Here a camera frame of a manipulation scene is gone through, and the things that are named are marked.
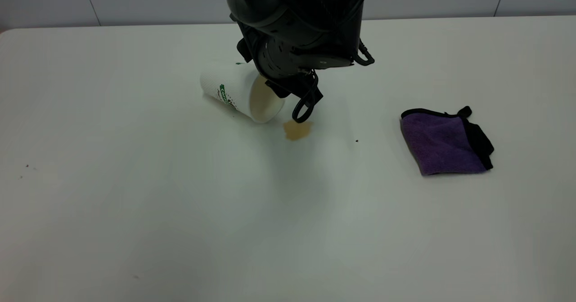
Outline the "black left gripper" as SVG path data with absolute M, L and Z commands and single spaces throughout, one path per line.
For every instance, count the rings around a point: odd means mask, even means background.
M 315 70 L 299 72 L 293 76 L 269 76 L 269 80 L 265 82 L 278 98 L 285 99 L 294 95 L 302 99 L 308 108 L 314 107 L 323 98 L 318 83 Z

